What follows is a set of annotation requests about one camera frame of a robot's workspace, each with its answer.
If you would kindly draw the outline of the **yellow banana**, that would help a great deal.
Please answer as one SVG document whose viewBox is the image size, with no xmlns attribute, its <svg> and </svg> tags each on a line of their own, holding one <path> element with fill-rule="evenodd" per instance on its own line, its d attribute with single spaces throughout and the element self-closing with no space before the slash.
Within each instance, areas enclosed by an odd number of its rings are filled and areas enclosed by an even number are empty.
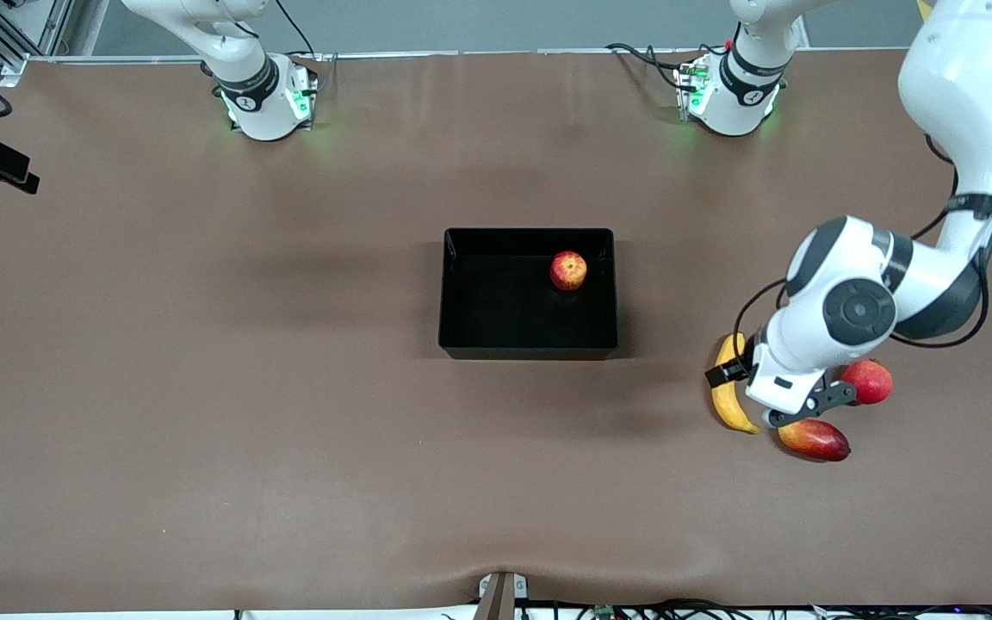
<svg viewBox="0 0 992 620">
<path fill-rule="evenodd" d="M 747 345 L 747 339 L 744 334 L 736 332 L 728 335 L 723 340 L 719 353 L 716 354 L 714 366 L 728 362 L 732 358 L 739 358 L 739 354 L 744 352 L 745 345 Z M 747 412 L 741 408 L 735 383 L 711 389 L 711 401 L 714 412 L 728 428 L 749 433 L 749 435 L 760 433 L 760 428 L 748 419 Z"/>
</svg>

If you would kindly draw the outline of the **red yellow apple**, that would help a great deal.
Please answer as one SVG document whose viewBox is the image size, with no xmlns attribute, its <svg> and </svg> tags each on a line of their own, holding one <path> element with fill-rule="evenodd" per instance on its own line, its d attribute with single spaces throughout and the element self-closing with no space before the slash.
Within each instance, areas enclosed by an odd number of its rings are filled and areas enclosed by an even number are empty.
<svg viewBox="0 0 992 620">
<path fill-rule="evenodd" d="M 589 264 L 576 251 L 560 251 L 549 264 L 551 285 L 562 293 L 573 293 L 580 289 L 589 274 Z"/>
</svg>

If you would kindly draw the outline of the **black plastic box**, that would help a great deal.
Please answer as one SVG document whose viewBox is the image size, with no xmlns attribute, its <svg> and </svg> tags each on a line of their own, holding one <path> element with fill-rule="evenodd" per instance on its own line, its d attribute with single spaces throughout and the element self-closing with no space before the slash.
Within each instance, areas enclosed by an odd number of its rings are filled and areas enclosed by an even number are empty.
<svg viewBox="0 0 992 620">
<path fill-rule="evenodd" d="M 559 252 L 586 260 L 561 290 Z M 609 228 L 452 227 L 443 235 L 437 344 L 460 360 L 603 360 L 621 344 L 617 250 Z"/>
</svg>

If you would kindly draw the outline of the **red yellow mango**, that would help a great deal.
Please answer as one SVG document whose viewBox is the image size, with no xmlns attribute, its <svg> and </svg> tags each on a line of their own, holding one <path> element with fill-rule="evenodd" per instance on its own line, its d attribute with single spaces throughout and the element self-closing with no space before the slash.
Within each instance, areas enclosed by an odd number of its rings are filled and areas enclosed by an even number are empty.
<svg viewBox="0 0 992 620">
<path fill-rule="evenodd" d="M 816 462 L 843 462 L 852 451 L 849 440 L 837 427 L 815 418 L 779 428 L 777 436 L 791 454 Z"/>
</svg>

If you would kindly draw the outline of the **red pomegranate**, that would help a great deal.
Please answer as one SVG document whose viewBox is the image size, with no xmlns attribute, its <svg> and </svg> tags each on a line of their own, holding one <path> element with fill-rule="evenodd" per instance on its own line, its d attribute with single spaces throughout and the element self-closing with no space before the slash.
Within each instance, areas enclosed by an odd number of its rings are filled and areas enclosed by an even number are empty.
<svg viewBox="0 0 992 620">
<path fill-rule="evenodd" d="M 847 365 L 840 380 L 855 388 L 857 396 L 853 403 L 857 405 L 882 403 L 890 397 L 894 387 L 892 373 L 876 358 L 862 358 Z"/>
</svg>

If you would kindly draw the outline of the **brown table mat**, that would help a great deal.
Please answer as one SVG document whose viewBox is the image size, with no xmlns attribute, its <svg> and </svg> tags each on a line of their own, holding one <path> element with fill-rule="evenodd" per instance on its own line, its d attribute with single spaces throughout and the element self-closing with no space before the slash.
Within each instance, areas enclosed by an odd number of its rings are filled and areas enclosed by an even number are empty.
<svg viewBox="0 0 992 620">
<path fill-rule="evenodd" d="M 892 397 L 828 415 L 845 462 L 706 399 L 811 227 L 941 210 L 901 62 L 799 54 L 724 139 L 611 54 L 342 59 L 276 144 L 194 64 L 31 64 L 0 119 L 42 180 L 0 183 L 0 612 L 434 607 L 500 569 L 582 603 L 992 604 L 992 303 L 960 348 L 878 352 Z M 449 356 L 452 227 L 609 228 L 617 353 Z"/>
</svg>

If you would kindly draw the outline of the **grey metal clamp bracket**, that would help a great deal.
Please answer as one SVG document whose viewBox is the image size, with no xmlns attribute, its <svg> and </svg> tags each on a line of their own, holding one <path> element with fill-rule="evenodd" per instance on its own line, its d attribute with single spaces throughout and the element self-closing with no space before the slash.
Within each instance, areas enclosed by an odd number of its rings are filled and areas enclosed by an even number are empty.
<svg viewBox="0 0 992 620">
<path fill-rule="evenodd" d="M 480 578 L 479 603 L 472 620 L 524 620 L 529 582 L 519 573 L 493 572 Z"/>
</svg>

